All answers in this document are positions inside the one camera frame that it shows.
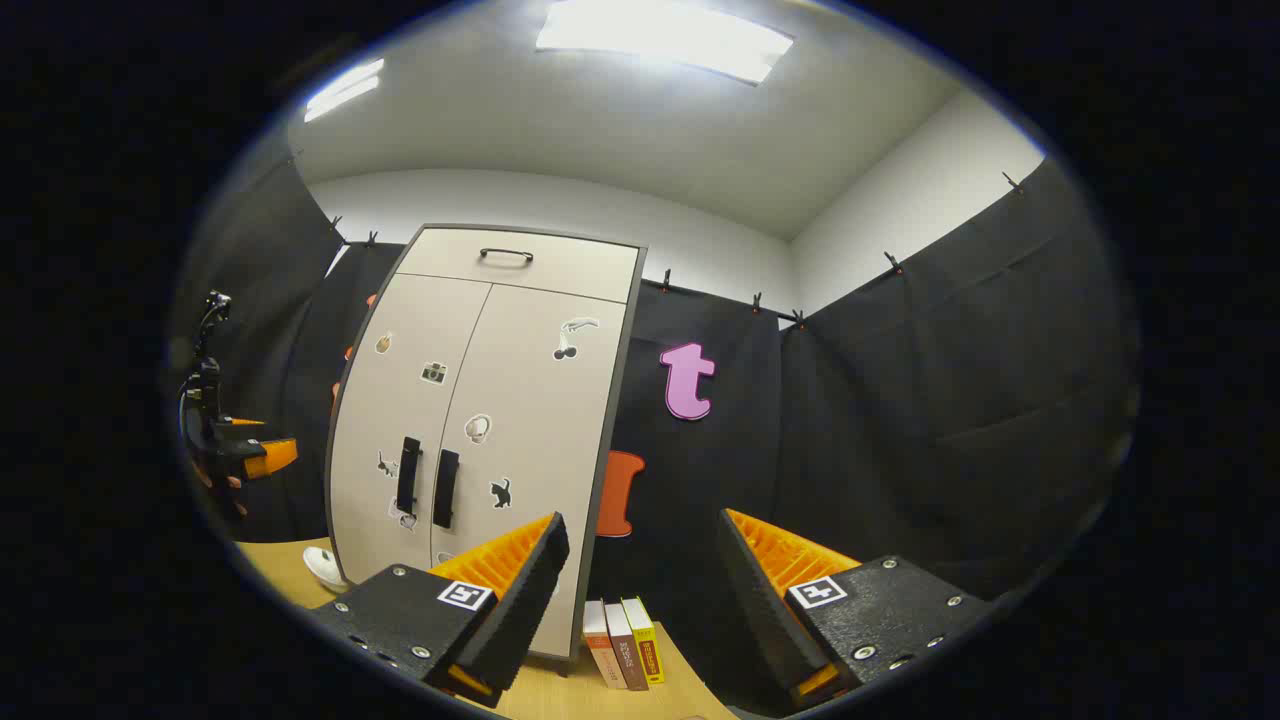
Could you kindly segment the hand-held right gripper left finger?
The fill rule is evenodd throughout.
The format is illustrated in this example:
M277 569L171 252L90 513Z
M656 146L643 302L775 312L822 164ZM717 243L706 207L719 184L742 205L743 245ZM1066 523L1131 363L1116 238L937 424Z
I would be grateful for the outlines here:
M390 565L308 616L412 682L494 708L568 555L564 519L552 512L429 570Z

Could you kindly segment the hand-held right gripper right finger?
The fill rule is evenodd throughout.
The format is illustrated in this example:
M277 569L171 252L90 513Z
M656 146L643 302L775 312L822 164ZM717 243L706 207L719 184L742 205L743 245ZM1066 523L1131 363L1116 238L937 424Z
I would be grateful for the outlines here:
M733 509L717 539L750 637L797 710L888 685L992 612L902 556L859 561Z

